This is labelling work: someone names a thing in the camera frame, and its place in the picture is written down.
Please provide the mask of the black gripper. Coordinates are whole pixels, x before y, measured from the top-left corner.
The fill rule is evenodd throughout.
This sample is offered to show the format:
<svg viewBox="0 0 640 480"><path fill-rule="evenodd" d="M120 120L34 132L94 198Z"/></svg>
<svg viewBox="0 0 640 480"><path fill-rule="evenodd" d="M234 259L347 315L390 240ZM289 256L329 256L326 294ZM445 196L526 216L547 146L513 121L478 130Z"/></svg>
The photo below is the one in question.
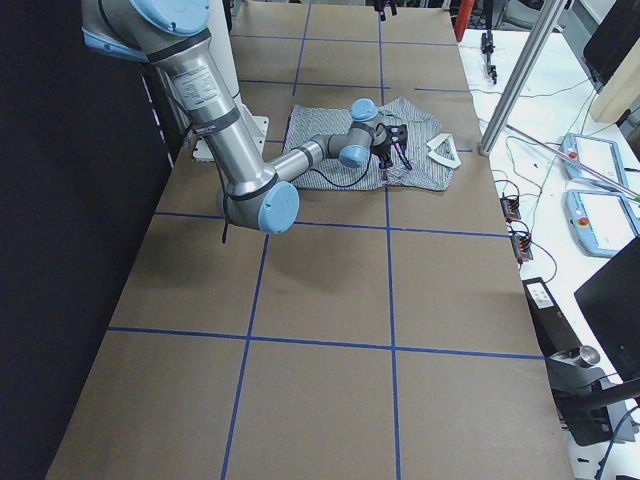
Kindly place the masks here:
<svg viewBox="0 0 640 480"><path fill-rule="evenodd" d="M373 147L373 153L378 157L378 167L381 170L387 170L393 166L391 150L396 140L396 135L386 132L385 138Z"/></svg>
<svg viewBox="0 0 640 480"><path fill-rule="evenodd" d="M392 16L396 15L395 0L373 0L374 10L378 13L380 20L387 18L386 11L389 10Z"/></svg>

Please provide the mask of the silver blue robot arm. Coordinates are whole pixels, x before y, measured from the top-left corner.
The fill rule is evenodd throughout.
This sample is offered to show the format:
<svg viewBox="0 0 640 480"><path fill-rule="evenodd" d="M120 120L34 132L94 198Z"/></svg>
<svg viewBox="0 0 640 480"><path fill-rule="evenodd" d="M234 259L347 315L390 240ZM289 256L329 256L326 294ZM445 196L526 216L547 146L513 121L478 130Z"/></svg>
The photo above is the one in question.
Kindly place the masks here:
<svg viewBox="0 0 640 480"><path fill-rule="evenodd" d="M345 133L315 135L265 162L212 54L209 19L225 18L221 3L84 1L81 9L90 49L148 63L168 75L179 108L213 154L222 187L219 207L233 225L268 234L288 230L300 206L292 180L327 158L361 167L386 154L397 135L371 100L358 99Z"/></svg>

